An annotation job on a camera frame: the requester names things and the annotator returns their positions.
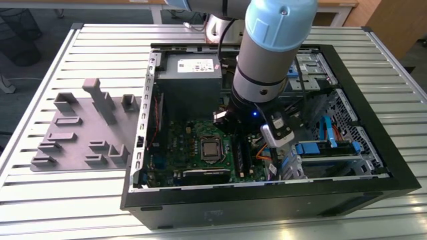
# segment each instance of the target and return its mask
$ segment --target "white cable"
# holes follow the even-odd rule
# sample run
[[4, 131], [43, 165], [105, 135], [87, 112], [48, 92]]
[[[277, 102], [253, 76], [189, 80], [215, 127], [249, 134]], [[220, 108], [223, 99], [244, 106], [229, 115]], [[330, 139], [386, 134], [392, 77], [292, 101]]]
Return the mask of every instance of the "white cable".
[[203, 25], [203, 28], [201, 28], [201, 29], [197, 29], [197, 28], [195, 28], [188, 22], [184, 22], [183, 24], [184, 24], [184, 27], [185, 27], [185, 28], [192, 29], [192, 30], [195, 30], [195, 31], [197, 31], [197, 32], [203, 32], [203, 31], [205, 30], [205, 27], [207, 27], [207, 25], [204, 24], [204, 25]]
[[21, 80], [21, 79], [33, 79], [33, 80], [40, 80], [40, 81], [43, 81], [43, 78], [36, 78], [36, 77], [16, 77], [16, 78], [7, 78], [7, 80]]

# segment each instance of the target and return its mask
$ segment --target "robotic arm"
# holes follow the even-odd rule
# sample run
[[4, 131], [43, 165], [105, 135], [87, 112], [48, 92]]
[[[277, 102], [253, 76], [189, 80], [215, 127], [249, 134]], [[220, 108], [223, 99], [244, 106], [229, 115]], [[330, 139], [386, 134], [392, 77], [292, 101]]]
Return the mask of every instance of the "robotic arm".
[[[232, 82], [231, 112], [239, 122], [260, 113], [267, 144], [279, 148], [293, 138], [277, 101], [287, 73], [312, 27], [318, 0], [165, 0], [188, 11], [244, 19], [244, 33]], [[215, 120], [227, 117], [215, 116]]]

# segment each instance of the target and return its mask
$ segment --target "gray carpet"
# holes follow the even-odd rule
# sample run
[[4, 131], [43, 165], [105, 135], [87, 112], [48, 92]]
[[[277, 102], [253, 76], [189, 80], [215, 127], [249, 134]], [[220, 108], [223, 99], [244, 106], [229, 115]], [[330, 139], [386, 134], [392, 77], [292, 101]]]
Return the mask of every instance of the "gray carpet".
[[[17, 67], [0, 54], [0, 71], [11, 78], [43, 78], [52, 60], [63, 44], [72, 23], [87, 24], [152, 24], [152, 14], [148, 10], [87, 10], [67, 9], [65, 17], [57, 19], [52, 9], [32, 9], [35, 20], [43, 32], [35, 43], [41, 52], [41, 60], [29, 67]], [[180, 18], [171, 18], [167, 11], [161, 11], [164, 24], [181, 24], [192, 19], [191, 12], [177, 13]], [[201, 20], [195, 17], [195, 24]], [[418, 43], [402, 60], [404, 66], [415, 66], [412, 76], [424, 91], [427, 91], [427, 49]], [[39, 80], [13, 80], [15, 94], [0, 92], [0, 131], [12, 132], [19, 124], [27, 106], [37, 90]], [[0, 146], [5, 146], [8, 137], [0, 135]]]

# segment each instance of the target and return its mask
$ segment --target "red wire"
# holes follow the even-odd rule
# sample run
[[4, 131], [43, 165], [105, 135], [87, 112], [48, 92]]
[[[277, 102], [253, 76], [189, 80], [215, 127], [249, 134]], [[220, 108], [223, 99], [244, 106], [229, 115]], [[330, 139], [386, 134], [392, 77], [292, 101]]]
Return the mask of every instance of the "red wire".
[[157, 135], [157, 131], [159, 131], [159, 112], [157, 112], [157, 98], [156, 97], [153, 97], [153, 101], [155, 101], [155, 105], [153, 105], [153, 110], [155, 110], [155, 132], [153, 132], [153, 136], [152, 136], [152, 139], [151, 139], [151, 142], [149, 142], [149, 145], [148, 145], [147, 149], [149, 149], [149, 147], [152, 146], [155, 138], [156, 138], [156, 135]]

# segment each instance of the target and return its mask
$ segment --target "orange wire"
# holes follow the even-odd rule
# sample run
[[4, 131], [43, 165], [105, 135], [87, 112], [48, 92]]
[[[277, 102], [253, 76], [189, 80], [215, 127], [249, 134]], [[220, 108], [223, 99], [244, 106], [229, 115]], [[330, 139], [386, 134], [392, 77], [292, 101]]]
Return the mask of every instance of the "orange wire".
[[256, 153], [256, 159], [271, 160], [269, 157], [267, 157], [267, 156], [260, 156], [260, 154], [261, 154], [263, 150], [265, 149], [265, 147], [267, 147], [267, 143], [264, 144], [264, 146], [261, 147], [261, 149], [260, 149], [259, 152]]
[[263, 150], [265, 149], [267, 147], [267, 143], [264, 144], [264, 146], [260, 148], [259, 152], [256, 153], [256, 158], [260, 156]]

